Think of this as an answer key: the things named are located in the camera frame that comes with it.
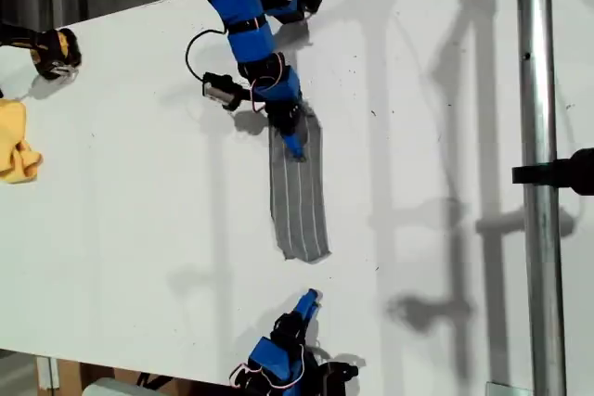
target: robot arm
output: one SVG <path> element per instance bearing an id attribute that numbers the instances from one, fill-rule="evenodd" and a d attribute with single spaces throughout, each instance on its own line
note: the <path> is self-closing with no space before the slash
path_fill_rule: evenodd
<path id="1" fill-rule="evenodd" d="M 273 16 L 281 23 L 303 20 L 304 13 L 316 12 L 322 0 L 211 0 L 228 32 L 227 38 L 238 62 L 239 73 L 250 83 L 244 89 L 230 76 L 206 73 L 203 93 L 236 109 L 242 100 L 264 103 L 270 124 L 282 135 L 295 156 L 303 157 L 302 143 L 295 134 L 302 112 L 301 86 L 297 73 L 276 52 L 266 20 Z"/>
<path id="2" fill-rule="evenodd" d="M 358 376 L 354 365 L 318 364 L 305 345 L 305 332 L 317 311 L 318 294 L 310 289 L 294 310 L 280 316 L 270 333 L 261 338 L 248 362 L 231 374 L 231 386 L 254 396 L 344 396 L 344 384 Z"/>
<path id="3" fill-rule="evenodd" d="M 76 36 L 67 28 L 35 32 L 0 22 L 0 46 L 3 45 L 29 49 L 35 68 L 50 81 L 81 65 Z"/>

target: white tabletop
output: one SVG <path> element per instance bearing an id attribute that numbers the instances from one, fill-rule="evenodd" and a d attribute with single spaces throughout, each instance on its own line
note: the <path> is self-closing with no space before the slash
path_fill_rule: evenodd
<path id="1" fill-rule="evenodd" d="M 594 14 L 555 5 L 567 156 L 594 146 Z M 187 41 L 218 26 L 204 0 L 77 24 L 84 65 L 67 85 L 32 86 L 27 52 L 0 50 L 2 88 L 24 97 L 45 157 L 36 182 L 0 185 L 0 348 L 225 383 L 314 287 L 309 338 L 366 362 L 352 394 L 529 388 L 523 233 L 497 218 L 477 232 L 522 206 L 515 0 L 325 0 L 296 55 L 324 130 L 332 255 L 315 265 L 275 246 L 266 130 L 237 130 L 186 70 Z M 237 73 L 219 36 L 192 61 Z M 563 192 L 562 205 L 576 219 L 568 373 L 586 395 L 594 223 L 584 200 Z"/>

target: gray fabric strip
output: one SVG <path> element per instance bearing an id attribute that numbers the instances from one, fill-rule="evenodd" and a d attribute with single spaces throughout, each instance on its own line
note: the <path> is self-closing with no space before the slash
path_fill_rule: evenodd
<path id="1" fill-rule="evenodd" d="M 269 129 L 270 212 L 286 259 L 315 262 L 329 255 L 322 187 L 322 133 L 307 110 L 297 129 L 305 161 L 296 160 L 282 137 Z"/>

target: metal pole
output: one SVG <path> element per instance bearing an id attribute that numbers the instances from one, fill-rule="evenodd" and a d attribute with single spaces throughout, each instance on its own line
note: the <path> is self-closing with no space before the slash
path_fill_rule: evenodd
<path id="1" fill-rule="evenodd" d="M 557 158 L 551 0 L 518 0 L 523 164 Z M 526 263 L 535 396 L 565 396 L 559 198 L 527 185 Z"/>

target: yellow cloth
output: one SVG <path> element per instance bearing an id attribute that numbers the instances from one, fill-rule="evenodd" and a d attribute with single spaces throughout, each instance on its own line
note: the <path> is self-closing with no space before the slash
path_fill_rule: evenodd
<path id="1" fill-rule="evenodd" d="M 8 183 L 33 180 L 42 161 L 25 141 L 25 122 L 24 105 L 0 99 L 0 180 Z"/>

